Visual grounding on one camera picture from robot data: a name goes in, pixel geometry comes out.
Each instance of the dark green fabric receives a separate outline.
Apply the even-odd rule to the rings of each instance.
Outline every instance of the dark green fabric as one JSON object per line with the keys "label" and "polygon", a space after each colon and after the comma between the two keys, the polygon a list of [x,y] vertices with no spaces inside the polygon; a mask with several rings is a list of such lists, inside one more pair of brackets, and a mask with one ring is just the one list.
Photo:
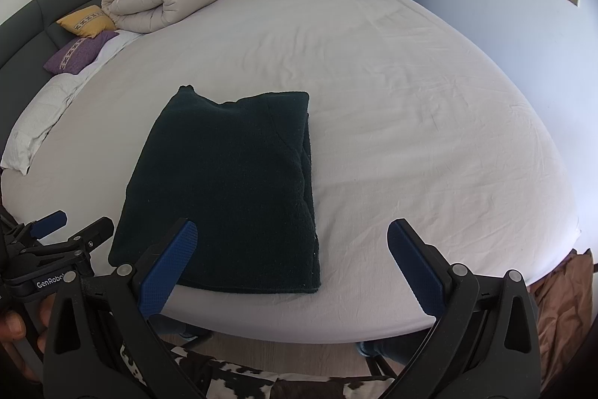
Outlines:
{"label": "dark green fabric", "polygon": [[320,285],[305,92],[216,104],[182,86],[149,133],[110,251],[134,263],[177,220],[198,246],[179,283],[214,291]]}

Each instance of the finger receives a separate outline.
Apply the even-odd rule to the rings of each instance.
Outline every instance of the finger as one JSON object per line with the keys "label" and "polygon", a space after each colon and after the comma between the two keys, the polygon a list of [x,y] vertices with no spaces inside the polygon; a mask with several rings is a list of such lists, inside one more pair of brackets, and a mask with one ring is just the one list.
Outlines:
{"label": "finger", "polygon": [[50,316],[52,315],[52,307],[56,294],[50,294],[47,298],[43,299],[40,303],[40,320],[47,328],[50,325]]}
{"label": "finger", "polygon": [[46,353],[46,339],[48,338],[48,330],[44,331],[38,338],[38,348],[41,353]]}
{"label": "finger", "polygon": [[15,341],[25,337],[23,318],[14,311],[0,316],[0,341]]}
{"label": "finger", "polygon": [[17,366],[19,371],[26,377],[26,379],[32,380],[34,382],[39,382],[40,379],[34,374],[34,371],[31,370],[28,365],[23,360],[23,357],[19,355],[17,349],[14,347],[12,343],[2,343],[4,349],[8,353],[8,356],[13,360],[14,364]]}

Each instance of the brown fabric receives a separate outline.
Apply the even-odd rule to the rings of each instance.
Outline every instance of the brown fabric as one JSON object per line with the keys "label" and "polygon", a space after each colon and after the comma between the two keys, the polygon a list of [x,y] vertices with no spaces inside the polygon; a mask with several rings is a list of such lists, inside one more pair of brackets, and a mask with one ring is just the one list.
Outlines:
{"label": "brown fabric", "polygon": [[593,267],[590,251],[581,255],[572,251],[554,271],[530,286],[539,310],[542,388],[564,369],[590,330]]}

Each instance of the gray upholstered headboard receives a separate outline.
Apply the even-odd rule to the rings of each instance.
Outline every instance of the gray upholstered headboard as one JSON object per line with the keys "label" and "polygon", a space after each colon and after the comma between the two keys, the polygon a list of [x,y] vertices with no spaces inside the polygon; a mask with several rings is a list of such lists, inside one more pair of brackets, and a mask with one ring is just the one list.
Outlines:
{"label": "gray upholstered headboard", "polygon": [[0,25],[0,154],[19,115],[52,74],[44,63],[75,35],[56,21],[101,0],[32,0]]}

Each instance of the white bed sheet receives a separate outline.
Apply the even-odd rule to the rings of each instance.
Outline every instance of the white bed sheet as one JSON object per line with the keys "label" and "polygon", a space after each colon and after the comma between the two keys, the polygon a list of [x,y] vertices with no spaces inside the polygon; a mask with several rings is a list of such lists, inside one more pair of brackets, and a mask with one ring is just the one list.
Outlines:
{"label": "white bed sheet", "polygon": [[[536,113],[482,51],[411,0],[219,0],[144,36],[89,81],[27,176],[2,175],[6,208],[19,221],[67,212],[50,241],[103,215],[116,224],[154,120],[187,84],[217,102],[310,94],[322,287],[178,286],[171,317],[274,341],[392,336],[433,323],[388,252],[396,218],[449,262],[496,276],[516,268],[528,283],[576,241],[572,189]],[[109,246],[95,252],[97,272],[112,269]]]}

